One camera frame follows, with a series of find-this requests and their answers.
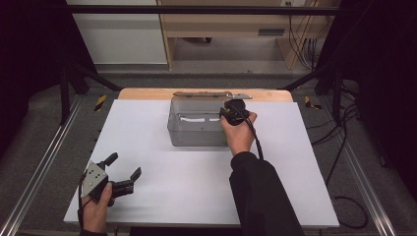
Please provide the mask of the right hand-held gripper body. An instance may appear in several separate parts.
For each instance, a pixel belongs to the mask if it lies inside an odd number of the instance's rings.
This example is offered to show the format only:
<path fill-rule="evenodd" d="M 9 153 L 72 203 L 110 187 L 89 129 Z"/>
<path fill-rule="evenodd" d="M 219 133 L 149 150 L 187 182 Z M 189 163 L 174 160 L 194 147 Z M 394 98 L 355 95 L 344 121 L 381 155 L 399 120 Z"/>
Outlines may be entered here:
<path fill-rule="evenodd" d="M 238 126 L 242 123 L 251 124 L 250 112 L 246 109 L 243 99 L 228 99 L 223 102 L 219 110 L 220 121 L 225 121 L 228 125 Z"/>

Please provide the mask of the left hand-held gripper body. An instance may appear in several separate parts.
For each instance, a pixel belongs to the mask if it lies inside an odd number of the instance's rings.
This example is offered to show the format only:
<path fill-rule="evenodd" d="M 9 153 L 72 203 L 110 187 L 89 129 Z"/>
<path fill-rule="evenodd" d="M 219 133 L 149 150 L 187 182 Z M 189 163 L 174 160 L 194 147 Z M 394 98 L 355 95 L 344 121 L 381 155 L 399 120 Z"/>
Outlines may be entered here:
<path fill-rule="evenodd" d="M 90 197 L 98 202 L 105 186 L 110 182 L 112 185 L 112 196 L 108 203 L 109 207 L 114 205 L 114 200 L 134 193 L 135 174 L 132 174 L 128 180 L 121 182 L 110 181 L 105 171 L 106 166 L 110 166 L 113 159 L 106 159 L 99 163 L 90 162 L 81 180 L 80 200 Z"/>

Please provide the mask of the grey transparent storage box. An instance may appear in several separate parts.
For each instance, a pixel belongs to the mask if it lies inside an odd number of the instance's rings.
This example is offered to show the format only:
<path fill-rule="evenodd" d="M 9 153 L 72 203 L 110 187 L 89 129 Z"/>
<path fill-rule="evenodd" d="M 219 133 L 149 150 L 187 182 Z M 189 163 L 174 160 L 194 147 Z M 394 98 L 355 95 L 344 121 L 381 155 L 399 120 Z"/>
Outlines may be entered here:
<path fill-rule="evenodd" d="M 220 108 L 229 91 L 176 91 L 170 102 L 167 130 L 175 147 L 225 147 Z"/>

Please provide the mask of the person's right hand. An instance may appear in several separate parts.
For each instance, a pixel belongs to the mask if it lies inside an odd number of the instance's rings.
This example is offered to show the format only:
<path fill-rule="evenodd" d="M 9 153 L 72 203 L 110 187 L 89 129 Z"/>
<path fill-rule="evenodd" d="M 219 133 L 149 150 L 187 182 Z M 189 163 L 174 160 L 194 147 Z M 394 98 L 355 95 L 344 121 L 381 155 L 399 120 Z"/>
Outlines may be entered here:
<path fill-rule="evenodd" d="M 255 138 L 251 127 L 246 122 L 232 126 L 224 116 L 221 116 L 220 125 L 233 156 L 240 152 L 251 150 Z"/>

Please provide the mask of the person's left hand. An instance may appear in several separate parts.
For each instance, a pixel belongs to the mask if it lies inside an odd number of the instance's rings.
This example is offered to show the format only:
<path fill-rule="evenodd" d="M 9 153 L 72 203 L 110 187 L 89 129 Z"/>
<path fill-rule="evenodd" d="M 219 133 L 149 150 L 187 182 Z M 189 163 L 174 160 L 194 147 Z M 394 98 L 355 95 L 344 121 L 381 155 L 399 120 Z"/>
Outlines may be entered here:
<path fill-rule="evenodd" d="M 112 185 L 107 183 L 104 187 L 99 202 L 95 202 L 90 196 L 82 199 L 83 227 L 91 232 L 105 232 L 107 206 L 112 197 Z"/>

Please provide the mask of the white table board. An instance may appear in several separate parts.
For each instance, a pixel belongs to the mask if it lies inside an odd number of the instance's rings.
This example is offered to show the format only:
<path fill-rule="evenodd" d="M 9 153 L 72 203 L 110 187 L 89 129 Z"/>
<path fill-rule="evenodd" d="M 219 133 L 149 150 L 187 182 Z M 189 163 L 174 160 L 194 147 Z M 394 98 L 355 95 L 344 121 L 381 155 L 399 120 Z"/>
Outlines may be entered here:
<path fill-rule="evenodd" d="M 294 102 L 250 101 L 260 145 L 305 228 L 335 227 L 338 220 L 324 178 Z M 131 195 L 117 199 L 108 222 L 127 225 L 231 226 L 239 224 L 229 185 L 227 147 L 175 147 L 170 141 L 167 100 L 113 102 L 91 160 L 111 153 L 113 181 L 142 175 Z"/>

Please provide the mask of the wooden table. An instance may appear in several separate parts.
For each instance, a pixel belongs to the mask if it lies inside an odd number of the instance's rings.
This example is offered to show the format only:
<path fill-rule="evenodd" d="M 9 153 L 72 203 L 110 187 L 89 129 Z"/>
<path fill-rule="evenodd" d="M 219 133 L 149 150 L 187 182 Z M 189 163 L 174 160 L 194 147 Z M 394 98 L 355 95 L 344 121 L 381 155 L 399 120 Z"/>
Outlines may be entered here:
<path fill-rule="evenodd" d="M 177 91 L 190 93 L 229 91 L 233 94 L 248 94 L 252 97 L 253 101 L 293 101 L 291 93 L 287 90 L 260 88 L 123 88 L 120 91 L 118 98 L 135 100 L 170 100 Z"/>

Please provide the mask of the light wooden desk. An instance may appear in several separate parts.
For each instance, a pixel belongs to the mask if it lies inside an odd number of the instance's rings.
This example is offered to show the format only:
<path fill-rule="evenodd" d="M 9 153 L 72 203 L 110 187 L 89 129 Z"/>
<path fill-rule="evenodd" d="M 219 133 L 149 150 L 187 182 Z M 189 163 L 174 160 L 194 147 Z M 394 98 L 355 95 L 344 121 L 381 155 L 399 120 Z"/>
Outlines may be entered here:
<path fill-rule="evenodd" d="M 335 0 L 156 0 L 159 6 L 334 7 Z M 286 67 L 301 60 L 307 38 L 324 38 L 331 18 L 275 15 L 162 14 L 166 39 L 180 37 L 271 37 L 278 44 Z"/>

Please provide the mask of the white cabinet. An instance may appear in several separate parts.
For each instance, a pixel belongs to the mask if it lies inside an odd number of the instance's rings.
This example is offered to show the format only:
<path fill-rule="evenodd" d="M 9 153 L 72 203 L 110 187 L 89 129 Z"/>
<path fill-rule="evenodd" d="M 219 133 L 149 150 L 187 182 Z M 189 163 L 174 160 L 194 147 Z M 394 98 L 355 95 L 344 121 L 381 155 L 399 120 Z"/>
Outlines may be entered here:
<path fill-rule="evenodd" d="M 96 65 L 166 64 L 158 14 L 74 14 Z"/>

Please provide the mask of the black curtain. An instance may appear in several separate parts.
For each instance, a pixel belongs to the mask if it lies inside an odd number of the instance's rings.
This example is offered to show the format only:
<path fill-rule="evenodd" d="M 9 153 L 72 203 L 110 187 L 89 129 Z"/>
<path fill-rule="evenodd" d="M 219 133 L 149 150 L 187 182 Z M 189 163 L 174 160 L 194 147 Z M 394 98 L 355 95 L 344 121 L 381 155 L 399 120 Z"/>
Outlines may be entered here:
<path fill-rule="evenodd" d="M 359 106 L 379 151 L 417 201 L 417 0 L 341 0 L 322 57 L 354 22 L 339 72 L 359 85 Z"/>
<path fill-rule="evenodd" d="M 95 70 L 67 0 L 0 0 L 0 157 L 37 92 L 59 84 L 58 54 Z"/>

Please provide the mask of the aluminium floor rail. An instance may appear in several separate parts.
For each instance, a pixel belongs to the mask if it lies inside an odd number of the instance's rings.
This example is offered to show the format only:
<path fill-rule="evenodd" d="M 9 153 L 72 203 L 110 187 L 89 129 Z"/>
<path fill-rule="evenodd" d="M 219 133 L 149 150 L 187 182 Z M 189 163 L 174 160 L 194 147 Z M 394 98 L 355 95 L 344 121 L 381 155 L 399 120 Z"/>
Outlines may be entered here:
<path fill-rule="evenodd" d="M 31 175 L 30 181 L 28 182 L 25 190 L 19 197 L 19 200 L 3 225 L 0 227 L 0 236 L 15 236 L 18 232 L 24 217 L 26 216 L 85 99 L 86 97 L 84 95 L 75 96 L 67 120 L 59 126 L 40 163 Z"/>
<path fill-rule="evenodd" d="M 322 103 L 326 115 L 332 119 L 332 125 L 337 127 L 338 125 L 331 115 L 330 100 L 320 96 L 319 101 Z M 397 236 L 374 187 L 372 186 L 369 178 L 367 177 L 359 160 L 357 159 L 352 146 L 347 141 L 345 123 L 341 122 L 341 125 L 338 127 L 341 129 L 341 131 L 336 135 L 336 139 L 340 143 L 337 157 L 340 157 L 342 153 L 345 154 L 345 161 L 347 166 L 349 167 L 349 170 L 366 205 L 368 213 L 372 217 L 374 224 L 379 231 L 379 234 L 381 236 Z"/>

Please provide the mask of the black frame stand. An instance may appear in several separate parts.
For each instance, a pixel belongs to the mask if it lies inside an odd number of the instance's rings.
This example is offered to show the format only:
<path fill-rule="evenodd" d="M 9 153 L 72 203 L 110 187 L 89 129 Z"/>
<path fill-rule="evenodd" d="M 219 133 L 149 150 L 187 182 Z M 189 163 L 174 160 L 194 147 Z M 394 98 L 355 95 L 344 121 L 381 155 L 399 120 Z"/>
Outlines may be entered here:
<path fill-rule="evenodd" d="M 89 86 L 85 78 L 93 79 L 113 91 L 121 91 L 123 89 L 81 64 L 65 64 L 60 72 L 61 125 L 64 125 L 69 120 L 71 114 L 69 86 L 73 87 L 76 94 L 87 94 L 89 92 Z"/>
<path fill-rule="evenodd" d="M 338 126 L 341 125 L 340 118 L 340 101 L 341 101 L 341 84 L 342 78 L 339 70 L 331 64 L 325 64 L 324 66 L 317 68 L 311 73 L 305 75 L 301 79 L 284 86 L 282 90 L 293 91 L 300 86 L 306 84 L 312 79 L 318 79 L 318 83 L 315 87 L 316 95 L 326 95 L 330 89 L 332 89 L 332 105 L 331 115 Z"/>

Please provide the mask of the black horizontal frame bar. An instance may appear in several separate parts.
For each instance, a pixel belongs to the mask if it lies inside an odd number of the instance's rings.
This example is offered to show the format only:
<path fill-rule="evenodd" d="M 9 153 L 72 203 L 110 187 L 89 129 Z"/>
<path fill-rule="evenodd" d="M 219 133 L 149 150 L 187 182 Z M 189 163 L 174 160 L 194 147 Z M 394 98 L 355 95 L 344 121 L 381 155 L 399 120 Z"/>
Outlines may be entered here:
<path fill-rule="evenodd" d="M 203 15 L 296 15 L 336 16 L 340 8 L 316 7 L 247 7 L 247 6 L 120 6 L 120 5 L 69 5 L 66 10 L 74 14 L 203 14 Z"/>

